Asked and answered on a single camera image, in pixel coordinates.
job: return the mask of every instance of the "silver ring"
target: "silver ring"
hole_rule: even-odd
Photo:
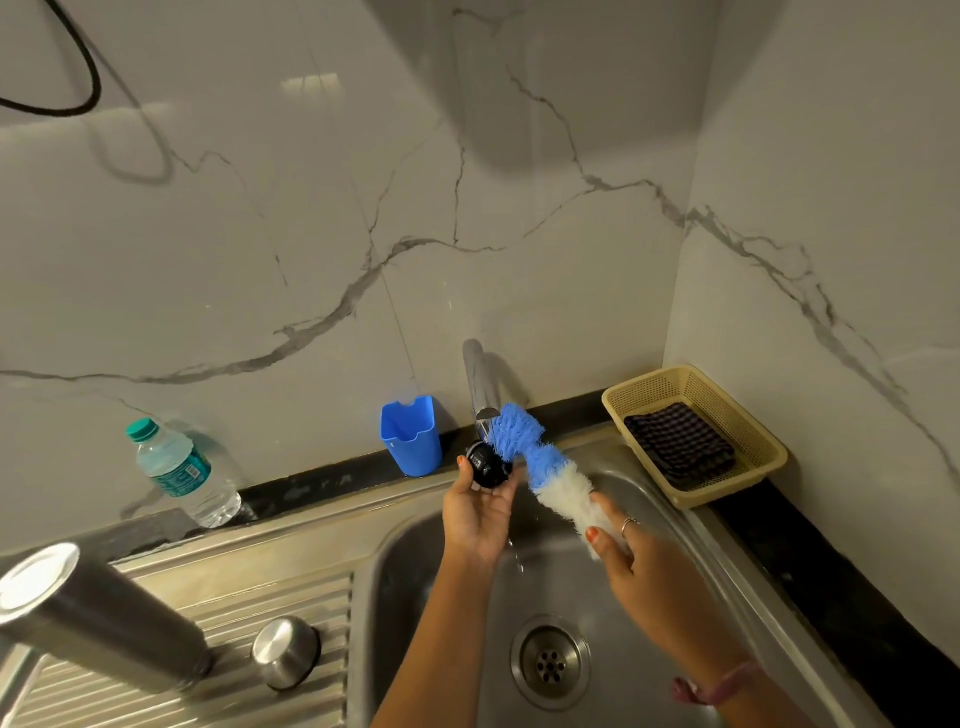
[[[620,529],[621,539],[627,538],[627,525],[630,523],[636,523],[636,519],[633,516],[627,516],[627,520],[623,522],[623,528]]]

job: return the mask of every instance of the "kitchen sink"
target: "kitchen sink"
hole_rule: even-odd
[[[644,528],[686,550],[731,626],[817,725],[889,726],[716,515],[673,509],[615,428],[557,445]],[[120,564],[202,627],[218,658],[210,677],[185,694],[148,695],[17,645],[0,658],[0,726],[369,726],[440,565],[455,475],[400,480]],[[510,538],[492,590],[480,726],[722,725],[710,708],[670,701],[679,668],[627,618],[570,526],[522,487]],[[302,685],[275,693],[249,653],[284,615],[314,626],[324,648]]]
[[[580,466],[597,490],[613,497],[646,530],[684,545],[646,482],[603,471],[602,461],[620,453],[580,454],[588,456]],[[412,525],[385,554],[373,605],[377,705],[413,639],[443,552],[444,527],[436,515]],[[716,595],[722,601],[719,591]],[[524,647],[533,648],[527,666]],[[564,652],[575,665],[564,660]],[[494,579],[478,725],[621,725],[627,716],[631,725],[722,725],[711,708],[670,699],[670,680],[679,674],[613,597],[603,565],[591,558],[572,525],[540,505],[529,490],[518,491],[510,545]]]

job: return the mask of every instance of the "cloth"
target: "cloth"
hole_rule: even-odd
[[[624,424],[670,484],[693,490],[736,463],[733,446],[682,402]]]

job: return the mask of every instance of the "blue bristles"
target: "blue bristles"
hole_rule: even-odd
[[[493,420],[490,444],[496,454],[511,463],[539,445],[544,431],[543,425],[522,407],[504,404],[500,416]]]
[[[530,475],[530,490],[536,493],[560,472],[569,460],[552,445],[541,445],[524,453],[527,473]]]
[[[569,462],[552,445],[540,442],[544,431],[543,425],[524,409],[505,404],[500,416],[493,420],[490,434],[496,454],[507,462],[513,462],[518,455],[526,458],[530,489],[534,493]]]

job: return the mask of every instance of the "plastic water bottle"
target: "plastic water bottle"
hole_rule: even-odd
[[[127,427],[139,444],[136,464],[187,516],[204,528],[216,528],[240,511],[243,499],[181,432],[161,427],[149,417]]]

